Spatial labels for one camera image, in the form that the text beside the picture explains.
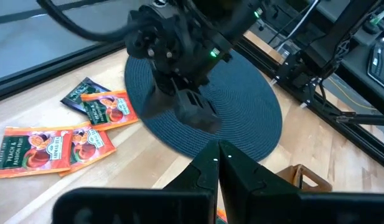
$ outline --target wooden surface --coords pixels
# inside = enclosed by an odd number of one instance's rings
[[[252,33],[246,36],[277,60],[272,48]],[[68,126],[87,117],[59,101],[85,77],[111,89],[124,88],[125,50],[69,72],[0,102],[0,144],[5,126]],[[263,161],[278,172],[304,164],[328,180],[335,191],[384,192],[384,168],[334,131],[283,90],[274,87],[283,114],[283,133],[276,149]],[[348,107],[335,96],[328,99]],[[382,132],[366,126],[378,138]],[[159,142],[138,122],[108,131],[117,152],[72,175],[57,174],[0,179],[0,223],[50,223],[56,199],[77,187],[162,188],[190,162]],[[223,208],[222,200],[218,205]]]

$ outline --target dark blue tea packet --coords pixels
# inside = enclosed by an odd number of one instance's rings
[[[103,93],[107,91],[110,90],[93,82],[89,78],[85,78],[65,98],[60,100],[60,102],[83,114],[87,114],[82,106],[81,94]]]

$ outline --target tea packet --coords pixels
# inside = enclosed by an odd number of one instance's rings
[[[73,127],[70,153],[70,170],[59,173],[61,177],[86,167],[116,151],[104,131],[92,128],[89,121]]]
[[[73,128],[5,129],[0,149],[0,178],[70,169]]]
[[[82,94],[81,99],[93,128],[98,131],[138,121],[125,90]]]
[[[80,84],[78,84],[65,98],[60,100],[64,105],[69,106],[81,113],[86,114],[84,107],[82,106],[81,94],[101,93],[110,91],[105,87],[96,84],[89,78],[85,78]]]

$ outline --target dark blue placemat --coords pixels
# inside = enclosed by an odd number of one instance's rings
[[[210,83],[200,88],[222,119],[222,128],[216,134],[181,124],[172,110],[142,119],[143,123],[162,142],[189,157],[196,156],[211,139],[226,139],[256,161],[268,156],[281,134],[278,100],[254,65],[236,52],[232,56],[229,63],[218,63],[210,72]],[[137,114],[152,82],[148,62],[130,57],[125,84]]]

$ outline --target yellow wire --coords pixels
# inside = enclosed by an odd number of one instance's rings
[[[335,81],[333,81],[333,79],[331,79],[330,77],[329,77],[329,80],[330,80],[330,82],[332,82],[334,85],[335,85],[335,87],[337,87],[352,103],[354,103],[355,105],[357,105],[357,106],[360,106],[361,108],[365,108],[365,109],[369,109],[369,110],[376,110],[376,108],[372,108],[372,107],[369,107],[369,106],[365,106],[365,105],[361,105],[360,103],[357,103],[355,100],[353,100],[351,97],[349,97],[349,95],[348,94],[346,94],[345,93],[345,91],[343,91],[343,89],[341,89],[341,87],[340,86],[338,86],[336,83],[335,83]]]

